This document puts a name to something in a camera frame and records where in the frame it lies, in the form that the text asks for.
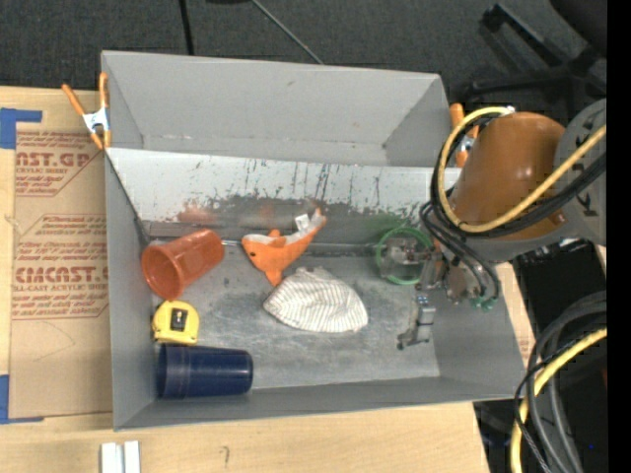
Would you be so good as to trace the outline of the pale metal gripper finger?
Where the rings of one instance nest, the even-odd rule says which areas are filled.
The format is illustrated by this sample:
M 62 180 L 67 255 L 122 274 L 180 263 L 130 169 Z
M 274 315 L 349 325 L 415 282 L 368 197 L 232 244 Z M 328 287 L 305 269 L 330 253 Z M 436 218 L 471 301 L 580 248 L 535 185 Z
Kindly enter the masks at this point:
M 422 247 L 413 241 L 387 246 L 386 279 L 391 283 L 433 290 L 439 287 L 442 270 L 442 254 L 434 246 Z
M 437 308 L 427 295 L 418 295 L 410 313 L 408 328 L 397 336 L 397 349 L 427 343 L 431 340 Z

